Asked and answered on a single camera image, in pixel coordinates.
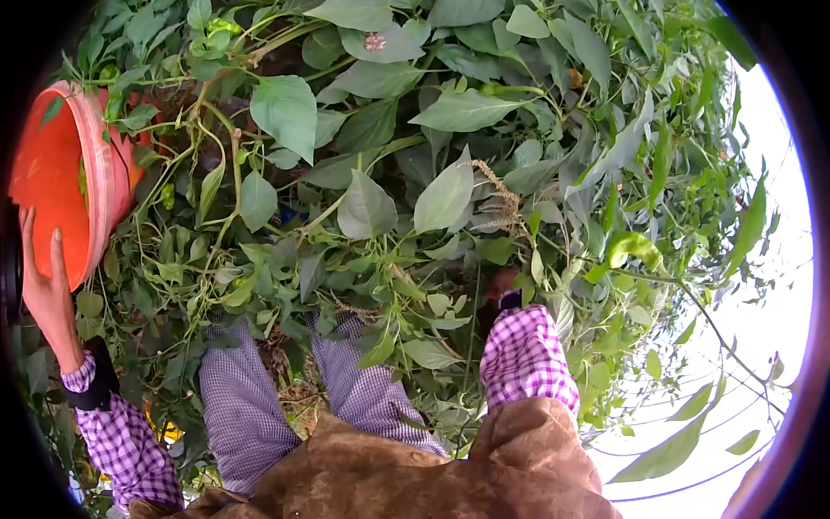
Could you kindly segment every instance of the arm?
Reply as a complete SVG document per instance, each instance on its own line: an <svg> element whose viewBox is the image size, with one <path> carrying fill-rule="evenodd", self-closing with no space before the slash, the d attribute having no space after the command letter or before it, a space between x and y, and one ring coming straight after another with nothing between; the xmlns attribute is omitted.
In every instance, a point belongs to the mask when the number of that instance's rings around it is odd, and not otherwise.
<svg viewBox="0 0 830 519"><path fill-rule="evenodd" d="M568 372L554 319L542 305L511 307L520 300L516 292L500 298L504 310L487 337L480 370L487 408L493 412L508 402L543 396L575 415L579 390Z"/></svg>
<svg viewBox="0 0 830 519"><path fill-rule="evenodd" d="M544 473L579 503L581 517L620 517L602 498L597 469L579 441L579 390L553 317L542 305L520 308L519 292L496 290L501 310L481 358L488 413L470 460Z"/></svg>
<svg viewBox="0 0 830 519"><path fill-rule="evenodd" d="M51 241L53 277L43 276L34 260L34 213L34 208L21 211L23 299L55 352L66 390L83 394L95 379L95 358L81 349L77 338L61 232L56 229ZM164 446L156 441L153 430L135 407L117 393L108 396L109 402L102 402L98 409L77 409L76 416L92 462L112 480L115 504L127 512L131 501L143 498L180 509L182 493Z"/></svg>

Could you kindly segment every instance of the black strap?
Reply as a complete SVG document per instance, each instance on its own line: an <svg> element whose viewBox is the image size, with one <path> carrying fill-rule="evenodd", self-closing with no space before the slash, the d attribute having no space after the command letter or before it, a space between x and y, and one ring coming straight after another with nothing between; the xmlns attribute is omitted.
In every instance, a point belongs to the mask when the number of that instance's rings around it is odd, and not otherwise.
<svg viewBox="0 0 830 519"><path fill-rule="evenodd" d="M121 386L118 382L118 375L112 365L110 352L106 343L101 337L93 337L84 344L84 348L92 353L95 359L95 377L90 383L89 389L83 393L73 393L65 386L63 392L66 402L81 411L102 411L110 410L110 395L120 394Z"/></svg>

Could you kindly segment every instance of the orange bucket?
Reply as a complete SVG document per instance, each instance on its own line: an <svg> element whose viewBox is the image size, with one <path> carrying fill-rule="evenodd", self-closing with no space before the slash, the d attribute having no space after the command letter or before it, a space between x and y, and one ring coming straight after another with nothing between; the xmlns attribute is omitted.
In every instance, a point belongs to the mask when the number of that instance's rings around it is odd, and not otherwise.
<svg viewBox="0 0 830 519"><path fill-rule="evenodd" d="M129 139L122 139L113 126L112 144L102 138L107 93L100 89L98 96L84 95L77 84L66 81L41 92L29 111L12 169L13 202L37 209L32 237L37 268L51 276L51 234L60 227L72 291L92 275L104 256L110 234L129 211L135 185L144 174L133 164ZM46 108L58 96L66 99L61 111L41 128ZM149 136L141 135L139 142L149 145ZM88 212L78 185L81 156Z"/></svg>

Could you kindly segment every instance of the pepper plant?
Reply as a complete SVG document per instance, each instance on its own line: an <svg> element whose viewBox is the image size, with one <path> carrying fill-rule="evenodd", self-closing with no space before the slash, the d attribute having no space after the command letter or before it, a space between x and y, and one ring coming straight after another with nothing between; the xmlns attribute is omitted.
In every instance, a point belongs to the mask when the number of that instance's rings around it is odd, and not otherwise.
<svg viewBox="0 0 830 519"><path fill-rule="evenodd" d="M212 322L288 335L301 377L310 338L355 312L359 367L391 365L460 457L486 408L476 312L501 267L556 320L586 444L631 430L627 381L651 381L641 401L679 390L689 312L710 322L713 294L768 286L746 255L778 215L766 227L727 51L755 59L709 0L106 0L88 23L57 77L109 90L105 139L152 146L78 331L107 340L160 435L184 432L170 450L188 491L218 484L199 359L238 346L206 340ZM104 511L37 346L22 389ZM723 383L684 413L697 433ZM619 480L670 472L681 440Z"/></svg>

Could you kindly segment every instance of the checkered pants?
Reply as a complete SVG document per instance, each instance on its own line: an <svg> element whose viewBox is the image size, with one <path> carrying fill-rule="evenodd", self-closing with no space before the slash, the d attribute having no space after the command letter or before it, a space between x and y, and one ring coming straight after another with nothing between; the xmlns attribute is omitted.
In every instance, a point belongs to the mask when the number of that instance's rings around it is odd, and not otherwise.
<svg viewBox="0 0 830 519"><path fill-rule="evenodd" d="M345 340L316 336L311 350L329 391L331 412L358 430L398 440L429 453L445 456L427 432L406 425L400 414L423 424L392 369L355 366L360 352L353 346L363 324L350 314L338 318L336 333ZM233 330L211 326L208 339L232 333L241 347L210 349L199 371L207 438L227 490L250 494L274 463L302 443L280 409L271 378L265 371L247 326Z"/></svg>

